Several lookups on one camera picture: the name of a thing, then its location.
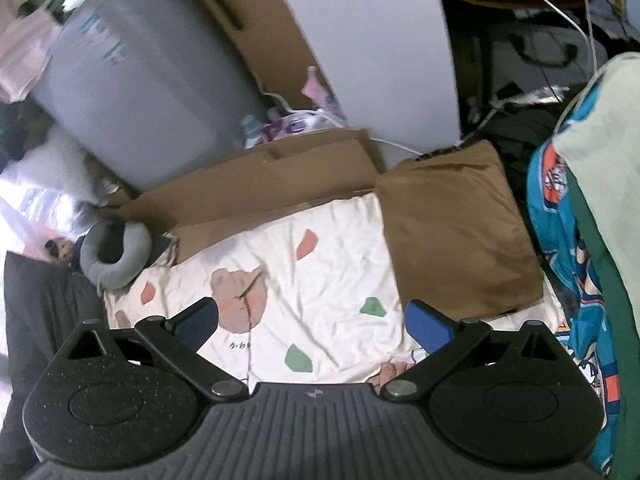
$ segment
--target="light green fabric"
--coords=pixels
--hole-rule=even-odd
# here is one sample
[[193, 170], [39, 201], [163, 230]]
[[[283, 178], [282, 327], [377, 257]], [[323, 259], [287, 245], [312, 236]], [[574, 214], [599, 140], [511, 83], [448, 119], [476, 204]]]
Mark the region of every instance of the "light green fabric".
[[614, 58], [588, 117], [554, 138], [574, 174], [640, 322], [640, 54]]
[[640, 478], [640, 340], [631, 303], [616, 264], [602, 241], [575, 177], [570, 171], [566, 176], [578, 230], [600, 278], [600, 290], [618, 361], [621, 401], [609, 478], [636, 480]]

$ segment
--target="white panel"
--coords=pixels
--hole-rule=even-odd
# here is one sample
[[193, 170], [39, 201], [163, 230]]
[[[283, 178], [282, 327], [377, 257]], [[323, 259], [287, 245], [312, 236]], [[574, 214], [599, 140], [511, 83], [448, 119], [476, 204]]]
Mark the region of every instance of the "white panel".
[[287, 0], [351, 126], [416, 150], [460, 137], [440, 0]]

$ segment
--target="cardboard flap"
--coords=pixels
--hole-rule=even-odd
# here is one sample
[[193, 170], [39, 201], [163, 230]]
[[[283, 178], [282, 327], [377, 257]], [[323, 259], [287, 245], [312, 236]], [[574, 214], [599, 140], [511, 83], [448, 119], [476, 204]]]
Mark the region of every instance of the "cardboard flap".
[[158, 233], [371, 189], [378, 170], [360, 141], [349, 138], [363, 134], [329, 130], [270, 142], [143, 193], [119, 212]]

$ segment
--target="green cloth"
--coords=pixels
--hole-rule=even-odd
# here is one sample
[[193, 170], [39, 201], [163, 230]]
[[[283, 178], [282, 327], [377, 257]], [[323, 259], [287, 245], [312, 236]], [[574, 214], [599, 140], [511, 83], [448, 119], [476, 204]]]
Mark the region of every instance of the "green cloth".
[[584, 195], [569, 169], [566, 177], [578, 229], [600, 278], [600, 290], [618, 361], [620, 414], [609, 478], [636, 480], [640, 478], [640, 340], [634, 313], [618, 268], [602, 241]]

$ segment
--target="ribbed black plastic surface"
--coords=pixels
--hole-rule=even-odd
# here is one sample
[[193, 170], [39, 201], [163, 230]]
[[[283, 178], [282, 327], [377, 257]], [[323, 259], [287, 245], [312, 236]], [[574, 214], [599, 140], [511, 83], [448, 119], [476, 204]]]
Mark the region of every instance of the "ribbed black plastic surface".
[[441, 443], [411, 405], [369, 384], [260, 384], [251, 399], [210, 409], [180, 449], [145, 466], [86, 472], [47, 463], [30, 480], [596, 480], [584, 464], [506, 473]]

